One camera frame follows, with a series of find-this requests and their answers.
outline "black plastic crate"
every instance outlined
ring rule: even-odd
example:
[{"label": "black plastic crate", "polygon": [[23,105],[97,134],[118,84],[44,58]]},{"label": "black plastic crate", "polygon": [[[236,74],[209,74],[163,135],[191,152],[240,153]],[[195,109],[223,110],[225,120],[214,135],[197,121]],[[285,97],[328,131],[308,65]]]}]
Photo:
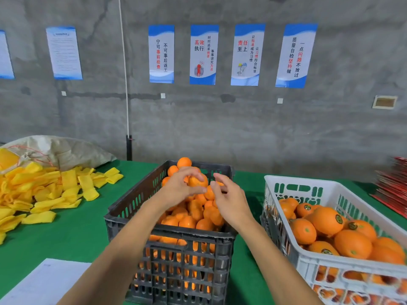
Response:
[{"label": "black plastic crate", "polygon": [[[161,188],[161,180],[177,161],[166,161],[111,205],[104,216],[109,241],[124,227],[140,206]],[[208,181],[213,173],[233,179],[228,165],[193,162]],[[148,241],[140,269],[130,284],[126,300],[143,304],[223,305],[237,232],[227,223],[220,232],[156,225],[156,236],[183,239],[186,245]]]}]

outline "cartoon figure illustration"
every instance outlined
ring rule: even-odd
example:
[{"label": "cartoon figure illustration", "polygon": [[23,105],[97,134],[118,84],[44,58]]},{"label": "cartoon figure illustration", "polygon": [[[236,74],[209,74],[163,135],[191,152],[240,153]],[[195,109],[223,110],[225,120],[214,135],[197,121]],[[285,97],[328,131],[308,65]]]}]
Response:
[{"label": "cartoon figure illustration", "polygon": [[195,68],[195,76],[199,77],[202,76],[204,73],[204,68],[202,67],[201,64],[198,64]]},{"label": "cartoon figure illustration", "polygon": [[242,74],[243,74],[243,71],[246,69],[246,67],[247,67],[247,63],[239,63],[239,65],[238,65],[238,68],[240,69],[238,72],[237,72],[237,75],[238,76],[242,76]]}]

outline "gray concrete wall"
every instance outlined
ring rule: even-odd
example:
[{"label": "gray concrete wall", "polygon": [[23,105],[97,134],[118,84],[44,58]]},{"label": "gray concrete wall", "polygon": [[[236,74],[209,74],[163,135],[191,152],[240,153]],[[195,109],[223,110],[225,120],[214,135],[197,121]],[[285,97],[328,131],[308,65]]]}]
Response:
[{"label": "gray concrete wall", "polygon": [[[371,180],[407,156],[407,0],[122,2],[134,160]],[[234,26],[257,22],[267,24],[259,86],[232,87]],[[284,26],[302,22],[319,24],[306,87],[276,88]],[[207,23],[220,25],[216,85],[191,86],[190,25]],[[150,24],[176,26],[173,85],[149,83]],[[77,28],[83,81],[53,79],[45,28],[55,25]],[[0,141],[77,137],[124,159],[118,0],[0,0],[0,29],[16,76],[0,80]],[[371,109],[378,94],[399,96],[396,108]]]}]

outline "printed notice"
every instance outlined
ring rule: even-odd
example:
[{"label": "printed notice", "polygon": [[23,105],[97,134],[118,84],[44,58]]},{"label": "printed notice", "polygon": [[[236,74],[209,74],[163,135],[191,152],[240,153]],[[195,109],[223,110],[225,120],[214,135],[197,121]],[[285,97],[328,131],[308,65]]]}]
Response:
[{"label": "printed notice", "polygon": [[3,30],[0,30],[0,78],[14,79],[10,52],[8,51],[6,32]]},{"label": "printed notice", "polygon": [[149,26],[150,82],[174,83],[174,25]]},{"label": "printed notice", "polygon": [[218,25],[191,25],[189,84],[215,84],[218,35]]},{"label": "printed notice", "polygon": [[236,25],[230,85],[258,86],[265,28],[265,24]]},{"label": "printed notice", "polygon": [[317,26],[317,24],[285,26],[276,87],[304,88]]},{"label": "printed notice", "polygon": [[82,80],[78,41],[74,27],[46,29],[55,79]]}]

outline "wall plate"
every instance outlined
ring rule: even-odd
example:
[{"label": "wall plate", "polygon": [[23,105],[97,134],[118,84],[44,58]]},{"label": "wall plate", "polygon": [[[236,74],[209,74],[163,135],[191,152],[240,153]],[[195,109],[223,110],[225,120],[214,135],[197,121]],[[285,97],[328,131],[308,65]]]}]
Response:
[{"label": "wall plate", "polygon": [[374,98],[373,106],[374,109],[393,109],[396,105],[396,100],[398,96],[389,95],[376,95]]}]

